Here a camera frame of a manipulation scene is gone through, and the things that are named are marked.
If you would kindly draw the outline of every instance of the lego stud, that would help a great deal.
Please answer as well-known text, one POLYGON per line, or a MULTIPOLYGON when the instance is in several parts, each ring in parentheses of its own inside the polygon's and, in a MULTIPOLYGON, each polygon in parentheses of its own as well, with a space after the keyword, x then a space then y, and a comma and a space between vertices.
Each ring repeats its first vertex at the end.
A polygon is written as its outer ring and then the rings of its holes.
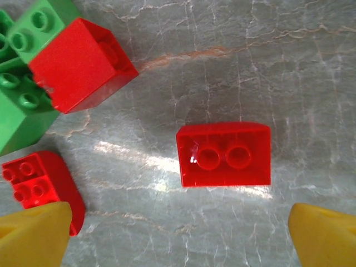
POLYGON ((52 29, 52 16, 47 11, 36 11, 31 16, 33 26, 41 32, 49 32, 52 29))
POLYGON ((10 42, 13 48, 20 52, 26 52, 32 48, 32 36, 24 32, 13 34, 10 37, 10 42))
POLYGON ((34 174, 34 167, 29 162, 21 163, 19 169, 24 176, 30 176, 34 174))
POLYGON ((251 152, 242 143, 235 142, 228 147, 226 162, 237 170, 242 170, 250 165, 252 161, 251 152))
POLYGON ((9 182, 14 181, 16 179, 15 173, 10 169, 3 169, 2 177, 4 177, 4 179, 9 182))
POLYGON ((15 89, 20 83, 20 80, 10 73, 0 74, 0 85, 5 88, 15 89))
POLYGON ((6 57, 11 53, 11 48, 3 34, 0 34, 0 58, 6 57))
POLYGON ((47 183, 45 181, 39 181, 33 186, 32 192, 36 196, 43 196, 46 192, 48 192, 47 183))
POLYGON ((220 156, 217 147, 205 146, 198 149, 196 163, 203 170, 211 171, 220 165, 220 156))
POLYGON ((15 192, 13 193, 13 197, 18 202, 23 202, 31 197, 31 192, 27 186, 21 186, 15 189, 15 192))
POLYGON ((23 93, 20 95, 19 103, 21 106, 28 108, 29 110, 34 110, 39 106, 39 99, 31 93, 23 93))
POLYGON ((110 63, 112 65, 116 65, 118 63, 118 57, 115 51, 110 47, 110 45, 106 42, 100 42, 99 46, 106 55, 107 59, 110 61, 110 63))

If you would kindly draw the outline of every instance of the red lego stud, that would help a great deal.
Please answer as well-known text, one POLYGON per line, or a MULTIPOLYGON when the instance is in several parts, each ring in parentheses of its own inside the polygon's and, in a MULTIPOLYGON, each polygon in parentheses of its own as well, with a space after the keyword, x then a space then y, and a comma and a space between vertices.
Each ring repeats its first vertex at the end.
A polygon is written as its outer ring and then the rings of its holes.
POLYGON ((267 125, 187 125, 176 137, 183 187, 271 184, 271 130, 267 125))
POLYGON ((74 20, 28 66, 63 113, 96 107, 139 74, 111 31, 83 18, 74 20))
POLYGON ((57 154, 40 151, 2 164, 2 175, 12 184, 14 198, 24 209, 64 201, 72 209, 70 235, 83 226, 85 205, 65 162, 57 154))

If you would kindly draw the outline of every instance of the lego brick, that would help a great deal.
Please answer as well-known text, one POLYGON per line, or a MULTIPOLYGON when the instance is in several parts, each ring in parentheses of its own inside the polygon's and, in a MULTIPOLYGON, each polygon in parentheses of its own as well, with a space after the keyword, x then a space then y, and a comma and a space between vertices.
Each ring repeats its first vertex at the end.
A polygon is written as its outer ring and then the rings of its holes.
POLYGON ((70 239, 71 219, 66 202, 0 217, 0 266, 59 267, 70 239))
POLYGON ((13 24, 12 18, 4 10, 0 9, 0 63, 17 57, 6 39, 6 34, 13 24))
POLYGON ((4 72, 21 76, 31 74, 31 71, 20 57, 11 58, 10 60, 0 63, 0 73, 4 72))
POLYGON ((70 235, 83 226, 85 205, 65 162, 57 154, 40 151, 2 164, 2 175, 14 188, 14 198, 25 209, 64 201, 71 206, 70 235))
POLYGON ((271 183, 271 133, 266 125, 187 125, 176 139, 183 187, 271 183))
POLYGON ((31 73, 27 65, 17 56, 11 48, 6 34, 14 25, 12 18, 0 9, 0 73, 9 72, 16 75, 31 73))
POLYGON ((29 63, 79 16, 71 0, 37 0, 15 22, 7 39, 20 58, 29 63))
POLYGON ((0 34, 5 36, 13 25, 14 21, 9 14, 5 10, 0 9, 0 34))
POLYGON ((288 228, 303 267, 356 266, 356 216, 296 203, 288 228))
POLYGON ((0 74, 0 156, 38 142, 59 113, 31 75, 0 74))
POLYGON ((138 75, 113 34, 82 18, 61 32, 29 68, 63 113, 99 105, 138 75))

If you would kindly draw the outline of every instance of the yellow foam pad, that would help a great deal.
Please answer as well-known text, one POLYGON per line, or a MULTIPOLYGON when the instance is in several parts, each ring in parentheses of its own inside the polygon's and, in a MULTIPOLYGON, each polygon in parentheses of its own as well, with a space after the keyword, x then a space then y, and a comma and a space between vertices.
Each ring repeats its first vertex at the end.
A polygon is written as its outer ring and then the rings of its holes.
POLYGON ((56 202, 0 217, 1 267, 59 267, 72 211, 56 202))
POLYGON ((288 227, 303 267, 356 266, 356 216, 296 203, 288 227))

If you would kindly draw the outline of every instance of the green lego stud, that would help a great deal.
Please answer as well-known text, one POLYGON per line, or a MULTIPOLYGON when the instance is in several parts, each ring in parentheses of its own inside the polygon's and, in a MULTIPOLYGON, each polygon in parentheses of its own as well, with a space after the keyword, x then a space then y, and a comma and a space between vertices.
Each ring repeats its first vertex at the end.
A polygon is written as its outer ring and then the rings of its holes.
POLYGON ((5 37, 13 24, 12 18, 4 10, 0 9, 0 63, 17 57, 5 37))
POLYGON ((7 39, 20 58, 30 63, 79 16, 71 0, 38 0, 9 30, 7 39))
POLYGON ((20 57, 11 58, 8 61, 0 63, 0 73, 9 72, 15 75, 24 75, 31 73, 27 65, 20 57))
POLYGON ((31 74, 0 74, 0 156, 38 142, 59 115, 31 74))
POLYGON ((6 13, 5 10, 0 9, 0 34, 6 35, 8 30, 14 25, 13 19, 6 13))

